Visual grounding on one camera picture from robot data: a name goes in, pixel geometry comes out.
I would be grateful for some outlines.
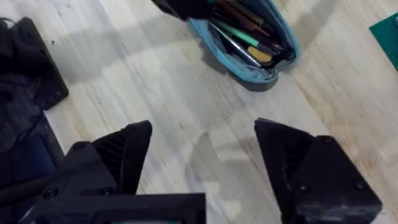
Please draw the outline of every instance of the wooden table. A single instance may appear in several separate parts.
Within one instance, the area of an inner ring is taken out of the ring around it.
[[[334,135],[384,203],[376,223],[398,223],[398,72],[368,30],[398,1],[275,1],[303,55],[265,93],[150,0],[2,0],[0,13],[34,20],[69,87],[46,112],[65,152],[152,122],[141,193],[206,192],[208,223],[280,223],[253,131],[264,117]]]

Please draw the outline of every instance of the blue pencil case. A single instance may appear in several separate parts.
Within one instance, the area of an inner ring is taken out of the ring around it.
[[[300,55],[300,46],[292,29],[285,22],[272,0],[241,0],[258,16],[267,21],[276,31],[281,44],[289,51],[286,58],[278,60],[267,69],[256,68],[229,54],[221,37],[205,19],[190,19],[191,26],[203,39],[214,56],[233,74],[233,77],[251,91],[266,91],[272,88],[281,70],[294,63]]]

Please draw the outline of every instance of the green cutting mat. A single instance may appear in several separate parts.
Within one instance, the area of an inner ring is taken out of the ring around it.
[[[376,40],[398,70],[398,13],[370,27]]]

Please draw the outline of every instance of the screw hole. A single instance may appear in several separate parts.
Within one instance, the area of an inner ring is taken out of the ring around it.
[[[77,144],[73,147],[73,149],[74,149],[75,151],[82,151],[85,147],[86,147],[86,146],[85,146],[84,143],[77,143]]]
[[[44,199],[51,199],[58,195],[58,188],[48,189],[48,191],[44,192]]]
[[[354,181],[354,187],[357,190],[366,190],[366,184],[360,180]]]
[[[106,187],[100,190],[99,192],[100,195],[111,195],[113,194],[113,188],[111,187]]]
[[[301,183],[298,185],[299,191],[302,193],[309,193],[311,191],[311,188],[308,184]]]
[[[324,137],[324,138],[323,138],[323,141],[324,141],[325,143],[332,143],[332,142],[333,142],[333,138],[332,138],[332,137]]]

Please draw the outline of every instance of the black 3d printed part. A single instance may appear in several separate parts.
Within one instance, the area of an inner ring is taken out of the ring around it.
[[[205,194],[136,195],[151,135],[143,121],[75,143],[23,223],[206,223]]]
[[[0,22],[0,73],[29,77],[33,102],[42,110],[55,106],[69,94],[39,32],[29,18],[10,29]]]
[[[255,130],[285,224],[371,223],[382,204],[331,136],[266,119]]]

